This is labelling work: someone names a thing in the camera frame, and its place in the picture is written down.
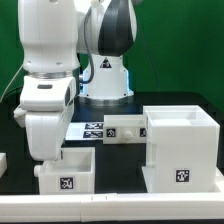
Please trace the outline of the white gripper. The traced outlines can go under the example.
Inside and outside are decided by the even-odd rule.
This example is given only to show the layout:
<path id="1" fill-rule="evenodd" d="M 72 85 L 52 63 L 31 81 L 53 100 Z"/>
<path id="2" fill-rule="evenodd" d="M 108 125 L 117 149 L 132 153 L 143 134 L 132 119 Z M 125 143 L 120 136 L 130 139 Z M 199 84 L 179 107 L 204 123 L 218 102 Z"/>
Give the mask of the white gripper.
<path id="1" fill-rule="evenodd" d="M 74 113 L 74 101 L 58 112 L 31 112 L 25 116 L 29 152 L 37 161 L 63 160 L 62 143 Z"/>

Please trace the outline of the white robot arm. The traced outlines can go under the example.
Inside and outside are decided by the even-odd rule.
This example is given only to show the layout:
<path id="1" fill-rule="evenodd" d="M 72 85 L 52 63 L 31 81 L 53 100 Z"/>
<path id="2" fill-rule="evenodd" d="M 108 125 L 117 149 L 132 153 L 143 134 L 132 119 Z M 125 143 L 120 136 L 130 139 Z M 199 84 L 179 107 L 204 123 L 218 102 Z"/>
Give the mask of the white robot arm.
<path id="1" fill-rule="evenodd" d="M 56 160 L 78 95 L 121 101 L 133 95 L 122 56 L 132 47 L 137 21 L 132 0 L 18 0 L 24 50 L 29 152 Z"/>

